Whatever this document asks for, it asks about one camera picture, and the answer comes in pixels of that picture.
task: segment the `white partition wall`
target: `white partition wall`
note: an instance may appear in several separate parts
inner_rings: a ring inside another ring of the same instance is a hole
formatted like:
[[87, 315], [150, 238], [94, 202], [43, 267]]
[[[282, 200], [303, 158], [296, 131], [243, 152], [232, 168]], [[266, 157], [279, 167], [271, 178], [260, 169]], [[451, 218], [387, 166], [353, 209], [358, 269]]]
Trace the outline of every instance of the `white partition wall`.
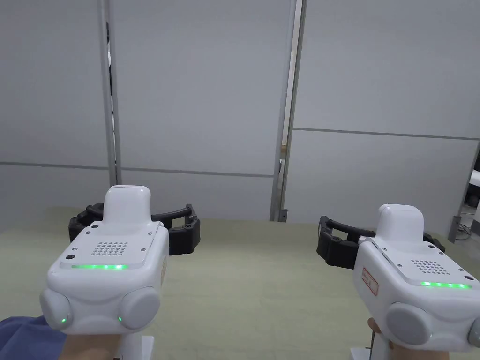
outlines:
[[480, 2], [308, 0], [288, 221], [374, 227], [412, 204], [447, 235], [480, 138]]
[[120, 176], [156, 211], [265, 219], [279, 156], [294, 0], [110, 4]]
[[0, 231], [101, 201], [115, 179], [101, 19], [97, 0], [0, 3]]

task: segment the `green indicator light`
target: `green indicator light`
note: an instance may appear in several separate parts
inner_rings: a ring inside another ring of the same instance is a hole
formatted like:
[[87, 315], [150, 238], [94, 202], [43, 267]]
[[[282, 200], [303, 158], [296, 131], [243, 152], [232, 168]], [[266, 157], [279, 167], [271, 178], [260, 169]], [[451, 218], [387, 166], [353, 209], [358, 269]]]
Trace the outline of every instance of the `green indicator light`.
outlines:
[[72, 269], [128, 269], [128, 265], [72, 265]]
[[429, 282], [422, 282], [423, 286], [430, 286], [435, 288], [460, 288], [460, 289], [471, 289], [472, 285], [465, 285], [465, 284], [452, 284], [452, 283], [429, 283]]

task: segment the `hand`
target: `hand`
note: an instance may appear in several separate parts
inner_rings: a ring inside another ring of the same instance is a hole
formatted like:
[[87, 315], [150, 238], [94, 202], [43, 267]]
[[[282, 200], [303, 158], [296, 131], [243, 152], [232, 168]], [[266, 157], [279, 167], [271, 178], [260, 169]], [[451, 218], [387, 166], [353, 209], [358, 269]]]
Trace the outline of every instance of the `hand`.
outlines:
[[[373, 318], [368, 319], [368, 326], [375, 333], [380, 334], [380, 328]], [[449, 360], [450, 355], [446, 351], [411, 350], [390, 341], [391, 360]]]
[[112, 360], [121, 335], [68, 335], [59, 360]]

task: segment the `green tabletop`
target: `green tabletop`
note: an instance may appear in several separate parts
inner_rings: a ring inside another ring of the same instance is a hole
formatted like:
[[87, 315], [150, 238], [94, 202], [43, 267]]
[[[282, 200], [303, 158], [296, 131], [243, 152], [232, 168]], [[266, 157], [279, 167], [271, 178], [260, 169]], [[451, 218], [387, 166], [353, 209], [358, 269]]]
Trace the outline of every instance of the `green tabletop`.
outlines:
[[[51, 209], [0, 235], [0, 318], [41, 314], [46, 272], [69, 244], [68, 220], [78, 212]], [[369, 314], [352, 271], [324, 263], [316, 233], [316, 225], [202, 219], [195, 252], [168, 259], [160, 311], [144, 332], [155, 336], [154, 359], [346, 360], [349, 348], [368, 346]], [[480, 264], [441, 242], [480, 277]]]

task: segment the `handle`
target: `handle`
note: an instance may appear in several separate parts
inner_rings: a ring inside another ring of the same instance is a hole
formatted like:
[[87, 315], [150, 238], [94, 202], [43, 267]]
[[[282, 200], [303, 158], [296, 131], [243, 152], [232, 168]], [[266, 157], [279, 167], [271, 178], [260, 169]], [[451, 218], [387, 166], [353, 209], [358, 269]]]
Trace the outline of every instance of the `handle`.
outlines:
[[389, 360], [390, 346], [388, 339], [382, 334], [375, 334], [372, 350], [370, 351], [370, 360]]

